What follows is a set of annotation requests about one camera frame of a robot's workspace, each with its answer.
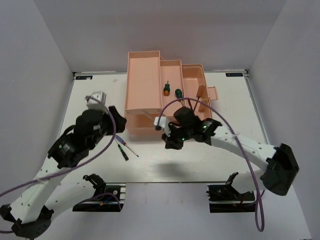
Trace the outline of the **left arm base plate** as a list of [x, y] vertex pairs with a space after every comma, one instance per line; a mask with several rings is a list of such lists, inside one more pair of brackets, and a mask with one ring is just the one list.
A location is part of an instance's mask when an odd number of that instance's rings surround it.
[[126, 198], [126, 184], [106, 184], [89, 200], [76, 204], [73, 212], [120, 213]]

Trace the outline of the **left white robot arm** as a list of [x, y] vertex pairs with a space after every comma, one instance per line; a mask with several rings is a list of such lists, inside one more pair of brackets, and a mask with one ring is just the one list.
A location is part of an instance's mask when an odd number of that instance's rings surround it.
[[68, 173], [83, 166], [81, 161], [105, 136], [114, 139], [126, 123], [115, 106], [88, 109], [78, 116], [49, 149], [35, 178], [25, 183], [26, 190], [14, 202], [1, 206], [1, 217], [12, 223], [11, 232], [25, 239], [38, 238], [57, 216], [85, 202], [94, 210], [114, 201], [115, 209], [121, 211], [124, 186], [107, 185], [95, 173], [84, 175], [60, 195], [52, 194]]

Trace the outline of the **pink plastic toolbox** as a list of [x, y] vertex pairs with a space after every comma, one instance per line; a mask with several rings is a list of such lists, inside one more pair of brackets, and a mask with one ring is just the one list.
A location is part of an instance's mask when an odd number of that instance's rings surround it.
[[201, 64], [165, 60], [158, 50], [128, 53], [124, 110], [126, 130], [131, 136], [159, 135], [154, 119], [163, 108], [164, 115], [171, 121], [175, 120], [175, 111], [182, 106], [191, 107], [202, 120], [212, 117], [210, 109], [187, 98], [208, 105], [218, 100], [218, 91], [207, 85]]

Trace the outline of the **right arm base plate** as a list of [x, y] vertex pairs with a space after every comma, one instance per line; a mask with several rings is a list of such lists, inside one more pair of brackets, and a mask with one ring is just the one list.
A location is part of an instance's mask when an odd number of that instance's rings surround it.
[[254, 213], [256, 196], [253, 191], [238, 193], [224, 184], [207, 185], [210, 213]]

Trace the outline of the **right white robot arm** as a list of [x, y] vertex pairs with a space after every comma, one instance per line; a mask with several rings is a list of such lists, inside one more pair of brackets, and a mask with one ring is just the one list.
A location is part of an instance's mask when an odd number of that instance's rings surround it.
[[188, 119], [182, 123], [171, 122], [167, 117], [154, 121], [157, 129], [163, 130], [162, 139], [166, 149], [180, 150], [186, 140], [193, 139], [231, 152], [256, 165], [253, 175], [236, 173], [226, 182], [226, 195], [236, 200], [243, 193], [255, 187], [269, 190], [275, 195], [285, 196], [297, 173], [299, 166], [293, 150], [282, 143], [280, 146], [262, 144], [242, 135], [236, 135], [219, 121], [212, 118], [204, 120]]

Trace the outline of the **green stubby screwdriver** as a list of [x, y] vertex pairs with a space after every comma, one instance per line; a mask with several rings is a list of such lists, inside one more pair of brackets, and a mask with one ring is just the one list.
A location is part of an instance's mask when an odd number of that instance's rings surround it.
[[184, 104], [184, 100], [183, 100], [184, 96], [183, 96], [182, 90], [180, 88], [177, 88], [174, 91], [174, 93], [175, 93], [175, 97], [178, 99], [178, 101], [181, 103], [181, 105], [184, 106], [185, 104]]

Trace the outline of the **green orange screwdriver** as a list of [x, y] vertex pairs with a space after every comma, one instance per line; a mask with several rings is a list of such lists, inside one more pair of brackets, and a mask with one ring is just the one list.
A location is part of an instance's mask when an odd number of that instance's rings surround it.
[[169, 81], [167, 81], [165, 84], [164, 84], [164, 88], [163, 88], [163, 95], [164, 96], [169, 96], [170, 95], [170, 84], [169, 84]]

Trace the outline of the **blue handled screwdriver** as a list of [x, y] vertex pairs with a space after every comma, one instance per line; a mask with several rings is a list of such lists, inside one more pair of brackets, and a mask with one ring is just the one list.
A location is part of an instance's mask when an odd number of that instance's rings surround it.
[[135, 156], [139, 157], [139, 155], [131, 147], [128, 146], [128, 144], [125, 142], [125, 140], [122, 137], [120, 137], [119, 135], [116, 135], [115, 139], [119, 141], [123, 146], [128, 148]]

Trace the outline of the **small brown hex key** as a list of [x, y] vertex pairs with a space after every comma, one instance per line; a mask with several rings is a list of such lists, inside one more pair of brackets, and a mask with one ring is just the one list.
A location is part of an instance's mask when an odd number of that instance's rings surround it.
[[193, 112], [195, 112], [195, 110], [196, 110], [197, 105], [198, 105], [199, 102], [200, 102], [200, 96], [197, 96], [197, 101], [196, 101], [196, 103], [195, 103], [195, 105], [194, 105]]

